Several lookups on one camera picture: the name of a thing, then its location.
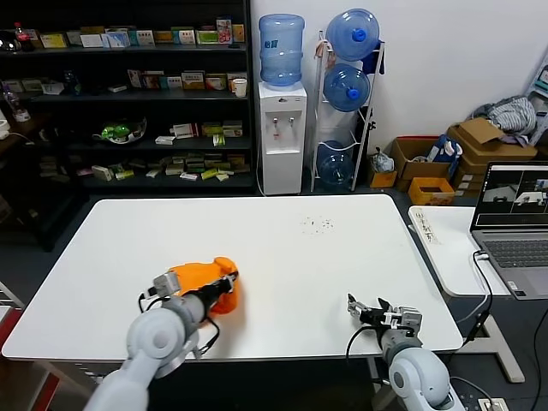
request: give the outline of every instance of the orange stuffed toy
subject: orange stuffed toy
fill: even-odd
[[[221,277],[238,271],[236,264],[225,257],[216,257],[212,263],[188,263],[170,268],[170,271],[176,273],[181,285],[179,295],[183,295],[190,290],[199,289],[203,285],[213,283]],[[227,314],[234,310],[238,305],[239,281],[234,284],[234,291],[230,294],[221,295],[221,298],[211,309],[212,313]]]

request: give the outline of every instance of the water dispenser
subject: water dispenser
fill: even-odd
[[[307,121],[307,92],[300,82],[283,90],[259,83],[263,190],[301,192]]]

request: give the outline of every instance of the bottle cap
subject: bottle cap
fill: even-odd
[[[352,30],[352,40],[362,42],[366,39],[367,33],[363,28],[355,28]]]
[[[358,98],[360,98],[360,91],[359,90],[356,90],[355,88],[349,88],[347,91],[346,91],[346,95],[348,98],[350,98],[351,100],[356,100]]]

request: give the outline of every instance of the blue water bottle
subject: blue water bottle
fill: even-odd
[[[301,80],[302,31],[299,15],[264,15],[259,20],[260,78],[273,86]]]
[[[318,175],[328,188],[346,188],[354,177],[354,163],[343,148],[335,140],[318,146]]]
[[[351,9],[331,20],[326,35],[338,57],[357,62],[377,47],[377,19],[367,10]]]
[[[370,89],[367,76],[347,64],[336,64],[325,75],[325,98],[339,111],[358,110],[367,101]]]

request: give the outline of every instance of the laptop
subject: laptop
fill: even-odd
[[[490,163],[470,232],[515,298],[548,299],[548,162]]]

